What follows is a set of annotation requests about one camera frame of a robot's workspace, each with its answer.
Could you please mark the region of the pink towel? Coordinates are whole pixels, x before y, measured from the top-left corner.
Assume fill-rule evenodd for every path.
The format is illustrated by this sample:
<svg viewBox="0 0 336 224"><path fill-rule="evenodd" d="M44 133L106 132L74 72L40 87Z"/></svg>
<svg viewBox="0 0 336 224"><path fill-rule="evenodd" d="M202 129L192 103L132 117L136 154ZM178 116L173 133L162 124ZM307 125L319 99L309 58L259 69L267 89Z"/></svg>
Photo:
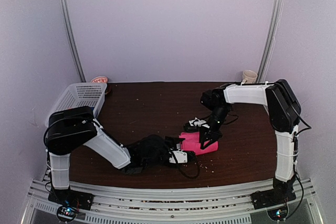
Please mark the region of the pink towel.
<svg viewBox="0 0 336 224"><path fill-rule="evenodd" d="M215 152L218 150L218 143L214 143L210 145L209 147L205 149L201 149L201 143L199 142L200 139L200 133L185 133L182 132L179 135L179 138L183 138L183 141L181 143L181 149L184 151L192 151L198 155L203 155L211 152Z"/></svg>

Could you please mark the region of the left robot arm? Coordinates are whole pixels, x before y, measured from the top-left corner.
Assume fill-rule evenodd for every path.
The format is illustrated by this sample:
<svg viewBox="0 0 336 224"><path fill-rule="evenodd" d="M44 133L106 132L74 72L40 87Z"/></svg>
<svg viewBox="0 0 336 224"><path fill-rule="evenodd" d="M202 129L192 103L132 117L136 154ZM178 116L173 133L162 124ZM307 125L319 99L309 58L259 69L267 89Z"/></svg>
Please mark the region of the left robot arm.
<svg viewBox="0 0 336 224"><path fill-rule="evenodd" d="M187 153L175 138L149 135L130 145L121 144L104 129L88 106L52 113L44 144L49 154L52 188L64 205L71 205L76 199L75 192L69 189L70 155L81 146L95 151L128 175L156 165L179 167L188 161Z"/></svg>

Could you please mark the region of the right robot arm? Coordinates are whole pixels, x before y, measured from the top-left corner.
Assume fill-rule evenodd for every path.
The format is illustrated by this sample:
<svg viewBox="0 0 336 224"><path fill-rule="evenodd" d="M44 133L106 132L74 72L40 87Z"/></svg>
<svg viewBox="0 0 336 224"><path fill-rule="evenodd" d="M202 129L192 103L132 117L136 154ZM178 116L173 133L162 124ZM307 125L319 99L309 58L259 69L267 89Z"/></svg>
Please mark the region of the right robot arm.
<svg viewBox="0 0 336 224"><path fill-rule="evenodd" d="M269 121L277 140L277 167L272 189L264 195L274 204L290 198L295 181L301 106L289 83L285 79L271 83L227 83L203 92L200 102L211 111L207 126L202 127L199 134L203 150L222 137L220 128L233 104L258 104L267 107Z"/></svg>

